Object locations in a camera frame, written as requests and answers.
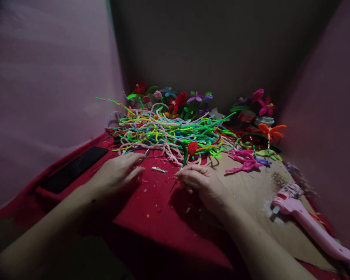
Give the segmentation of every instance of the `left hand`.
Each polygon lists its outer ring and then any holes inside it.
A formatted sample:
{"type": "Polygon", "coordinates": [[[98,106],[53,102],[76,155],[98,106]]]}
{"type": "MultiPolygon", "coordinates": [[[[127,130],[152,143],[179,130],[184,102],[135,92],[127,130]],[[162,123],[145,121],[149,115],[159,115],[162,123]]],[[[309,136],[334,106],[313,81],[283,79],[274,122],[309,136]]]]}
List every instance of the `left hand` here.
{"type": "Polygon", "coordinates": [[[93,201],[108,198],[123,190],[128,183],[145,170],[143,167],[135,168],[134,166],[141,158],[145,158],[145,155],[129,152],[110,159],[103,164],[91,180],[78,189],[82,188],[93,201]]]}

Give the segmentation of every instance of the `finger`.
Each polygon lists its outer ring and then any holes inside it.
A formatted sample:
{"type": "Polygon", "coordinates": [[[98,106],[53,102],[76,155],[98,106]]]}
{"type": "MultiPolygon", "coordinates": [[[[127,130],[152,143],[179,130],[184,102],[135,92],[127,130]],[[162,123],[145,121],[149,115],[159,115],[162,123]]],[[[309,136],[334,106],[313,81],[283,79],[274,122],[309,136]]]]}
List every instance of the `finger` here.
{"type": "Polygon", "coordinates": [[[201,171],[204,168],[203,165],[198,164],[190,164],[183,167],[183,170],[195,170],[195,171],[201,171]]]}
{"type": "Polygon", "coordinates": [[[194,171],[198,171],[201,174],[206,174],[209,172],[209,167],[203,166],[203,165],[191,164],[183,167],[182,170],[194,170],[194,171]]]}
{"type": "Polygon", "coordinates": [[[126,178],[123,180],[123,185],[128,184],[131,182],[135,177],[139,176],[143,171],[145,170],[144,167],[138,167],[131,171],[130,174],[126,176],[126,178]]]}
{"type": "Polygon", "coordinates": [[[177,173],[178,177],[185,177],[199,186],[207,185],[207,177],[195,170],[181,170],[177,173]]]}
{"type": "Polygon", "coordinates": [[[190,185],[185,185],[185,190],[189,193],[189,194],[192,194],[193,193],[193,189],[190,185]]]}
{"type": "Polygon", "coordinates": [[[126,158],[129,166],[133,165],[137,160],[145,158],[146,155],[140,153],[130,153],[130,155],[126,158]]]}

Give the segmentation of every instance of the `pink wall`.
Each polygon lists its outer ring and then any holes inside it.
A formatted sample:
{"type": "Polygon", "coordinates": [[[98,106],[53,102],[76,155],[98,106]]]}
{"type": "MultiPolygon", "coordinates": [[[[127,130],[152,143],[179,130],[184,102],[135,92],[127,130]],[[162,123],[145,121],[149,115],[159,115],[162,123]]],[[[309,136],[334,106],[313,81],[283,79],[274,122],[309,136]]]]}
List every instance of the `pink wall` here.
{"type": "Polygon", "coordinates": [[[350,248],[350,0],[339,6],[282,104],[285,158],[318,192],[318,210],[350,248]]]}
{"type": "Polygon", "coordinates": [[[0,205],[97,137],[124,84],[103,0],[0,1],[0,205]]]}

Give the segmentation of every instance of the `glue gun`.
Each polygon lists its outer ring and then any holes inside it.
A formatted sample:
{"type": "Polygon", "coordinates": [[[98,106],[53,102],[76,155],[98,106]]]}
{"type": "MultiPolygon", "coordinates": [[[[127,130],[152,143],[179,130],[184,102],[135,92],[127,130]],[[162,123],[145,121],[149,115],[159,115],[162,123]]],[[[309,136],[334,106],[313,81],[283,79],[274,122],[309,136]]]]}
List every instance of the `glue gun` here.
{"type": "Polygon", "coordinates": [[[292,214],[328,255],[337,260],[350,262],[350,250],[341,246],[311,217],[300,200],[302,194],[303,190],[297,184],[287,184],[272,201],[273,213],[277,214],[280,211],[285,215],[292,214]]]}

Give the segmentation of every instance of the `smartphone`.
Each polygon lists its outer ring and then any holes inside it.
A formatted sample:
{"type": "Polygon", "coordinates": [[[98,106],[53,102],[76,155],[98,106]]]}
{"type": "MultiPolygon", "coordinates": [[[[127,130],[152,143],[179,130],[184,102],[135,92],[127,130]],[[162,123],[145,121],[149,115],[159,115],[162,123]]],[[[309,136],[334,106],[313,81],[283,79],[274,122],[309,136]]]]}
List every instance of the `smartphone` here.
{"type": "Polygon", "coordinates": [[[41,187],[52,193],[59,194],[91,166],[98,162],[98,160],[106,155],[107,152],[107,149],[100,147],[90,148],[84,154],[70,162],[67,166],[46,179],[41,184],[41,187]]]}

